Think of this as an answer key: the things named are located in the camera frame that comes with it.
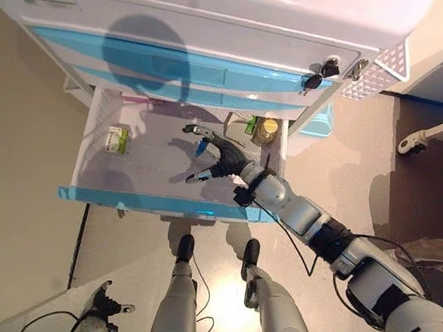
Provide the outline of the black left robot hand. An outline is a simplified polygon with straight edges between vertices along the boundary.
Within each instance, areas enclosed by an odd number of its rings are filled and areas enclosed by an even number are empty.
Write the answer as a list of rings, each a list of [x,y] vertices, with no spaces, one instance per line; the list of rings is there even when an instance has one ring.
[[[131,314],[135,311],[135,305],[133,304],[121,304],[116,302],[110,296],[107,295],[107,289],[112,285],[113,281],[109,279],[103,282],[95,291],[91,297],[87,300],[81,318],[83,316],[93,315],[100,317],[102,320],[111,317],[116,314]]]

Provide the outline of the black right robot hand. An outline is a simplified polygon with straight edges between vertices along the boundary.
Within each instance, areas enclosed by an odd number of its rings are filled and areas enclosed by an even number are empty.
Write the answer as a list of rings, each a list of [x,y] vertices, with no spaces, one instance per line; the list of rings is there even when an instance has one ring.
[[[251,163],[248,157],[230,140],[223,138],[207,127],[196,124],[187,124],[183,127],[182,132],[194,135],[201,135],[202,142],[208,146],[215,146],[219,153],[219,160],[197,174],[190,174],[185,182],[187,184],[195,184],[197,182],[208,181],[221,177],[229,177],[229,175],[240,175],[245,167]]]

